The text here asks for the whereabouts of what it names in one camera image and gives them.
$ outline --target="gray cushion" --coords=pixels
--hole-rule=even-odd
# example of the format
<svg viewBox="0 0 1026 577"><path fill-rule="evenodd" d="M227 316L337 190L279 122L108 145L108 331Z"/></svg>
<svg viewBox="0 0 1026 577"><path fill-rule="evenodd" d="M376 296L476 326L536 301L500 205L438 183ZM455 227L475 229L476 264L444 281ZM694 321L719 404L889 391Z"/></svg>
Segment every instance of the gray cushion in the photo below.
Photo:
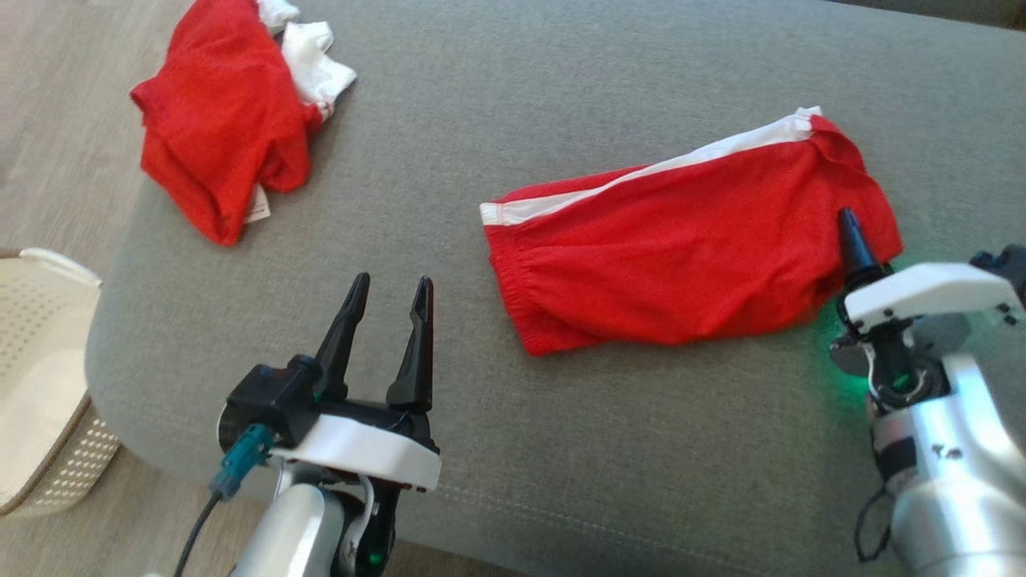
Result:
<svg viewBox="0 0 1026 577"><path fill-rule="evenodd" d="M314 352L363 270L348 380L382 399L429 274L442 478L403 496L400 537L535 574L865 574L852 529L879 480L860 392L827 361L829 312L760 338L530 358L477 204L821 105L887 192L900 263L999 249L1026 240L1026 35L802 0L299 4L359 80L314 139L309 184L272 196L237 246L142 191L86 358L127 447L206 482L227 393L254 363ZM998 331L973 350L1020 434L1024 339Z"/></svg>

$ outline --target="red clothing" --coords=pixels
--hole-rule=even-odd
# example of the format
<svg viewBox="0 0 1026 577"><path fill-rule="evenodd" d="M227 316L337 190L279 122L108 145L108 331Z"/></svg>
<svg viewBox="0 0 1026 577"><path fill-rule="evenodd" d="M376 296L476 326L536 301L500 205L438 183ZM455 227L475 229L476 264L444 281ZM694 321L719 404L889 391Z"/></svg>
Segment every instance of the red clothing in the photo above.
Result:
<svg viewBox="0 0 1026 577"><path fill-rule="evenodd" d="M856 146L818 109L652 166L481 205L506 309L534 355L676 345L810 322L842 283L837 211L902 249Z"/></svg>
<svg viewBox="0 0 1026 577"><path fill-rule="evenodd" d="M256 183L287 192L310 175L307 137L321 116L300 103L253 0L197 0L131 98L143 169L219 244L238 240Z"/></svg>

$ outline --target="laundry basket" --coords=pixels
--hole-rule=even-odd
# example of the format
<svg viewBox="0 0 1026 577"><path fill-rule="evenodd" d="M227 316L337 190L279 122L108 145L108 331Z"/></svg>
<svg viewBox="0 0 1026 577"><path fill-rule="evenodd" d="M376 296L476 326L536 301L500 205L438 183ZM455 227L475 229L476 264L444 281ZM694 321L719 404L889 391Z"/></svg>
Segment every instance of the laundry basket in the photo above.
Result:
<svg viewBox="0 0 1026 577"><path fill-rule="evenodd" d="M118 439L85 389L100 278L39 248L0 255L0 516L78 502Z"/></svg>

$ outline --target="white label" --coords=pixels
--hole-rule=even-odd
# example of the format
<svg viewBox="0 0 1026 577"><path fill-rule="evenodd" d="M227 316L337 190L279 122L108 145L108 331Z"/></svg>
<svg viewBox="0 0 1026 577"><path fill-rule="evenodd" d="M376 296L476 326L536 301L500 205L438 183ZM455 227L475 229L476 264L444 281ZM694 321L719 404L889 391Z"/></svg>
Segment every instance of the white label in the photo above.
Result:
<svg viewBox="0 0 1026 577"><path fill-rule="evenodd" d="M253 185L252 198L249 200L249 211L246 213L246 218L242 222L249 224L270 216L271 206L267 203L267 193L264 192L264 187L255 184Z"/></svg>

